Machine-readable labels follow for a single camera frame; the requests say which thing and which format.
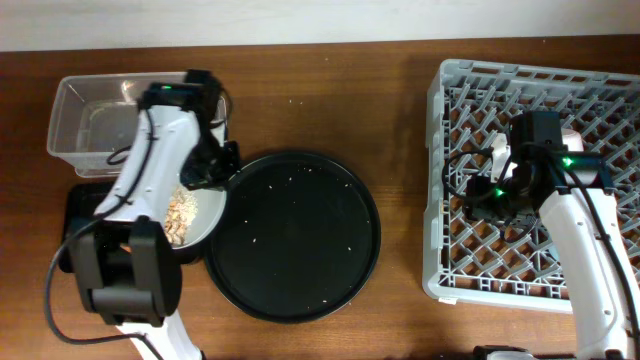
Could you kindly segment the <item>grey round plate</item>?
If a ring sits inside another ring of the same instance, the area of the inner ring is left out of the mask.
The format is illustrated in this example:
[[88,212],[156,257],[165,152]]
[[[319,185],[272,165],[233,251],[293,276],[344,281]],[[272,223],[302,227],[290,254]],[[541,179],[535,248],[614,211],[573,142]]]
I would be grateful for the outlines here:
[[199,189],[190,192],[197,199],[198,212],[187,232],[186,243],[178,247],[171,245],[174,249],[185,249],[205,239],[219,222],[226,205],[226,191]]

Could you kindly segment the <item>pink bowl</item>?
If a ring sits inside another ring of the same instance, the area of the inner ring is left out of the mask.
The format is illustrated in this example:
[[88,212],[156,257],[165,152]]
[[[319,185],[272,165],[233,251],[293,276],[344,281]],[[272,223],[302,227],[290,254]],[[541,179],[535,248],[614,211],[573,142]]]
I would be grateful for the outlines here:
[[571,152],[584,151],[582,136],[579,132],[572,129],[568,129],[568,128],[562,128],[561,135],[562,135],[562,143],[569,151]]

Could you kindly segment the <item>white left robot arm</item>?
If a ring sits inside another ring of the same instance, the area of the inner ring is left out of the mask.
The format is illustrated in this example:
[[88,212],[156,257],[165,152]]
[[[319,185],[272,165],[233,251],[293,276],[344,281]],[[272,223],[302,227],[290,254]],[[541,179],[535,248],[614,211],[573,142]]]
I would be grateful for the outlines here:
[[[164,222],[178,186],[218,195],[215,228],[229,181],[240,171],[239,149],[227,135],[215,78],[153,83],[137,101],[136,138],[110,192],[91,220],[67,236],[45,276],[44,316],[61,341],[97,345],[129,340],[144,359],[202,359],[179,315],[181,264]],[[84,309],[117,334],[72,338],[54,320],[51,287],[63,256],[70,259]]]

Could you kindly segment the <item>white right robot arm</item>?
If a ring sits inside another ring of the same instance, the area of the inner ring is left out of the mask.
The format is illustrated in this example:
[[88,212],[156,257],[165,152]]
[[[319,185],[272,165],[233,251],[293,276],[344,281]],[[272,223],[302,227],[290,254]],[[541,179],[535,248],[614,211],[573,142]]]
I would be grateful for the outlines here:
[[613,184],[596,153],[526,142],[497,181],[471,180],[474,220],[509,224],[533,215],[553,241],[568,288],[579,359],[639,356],[639,286],[617,222]]

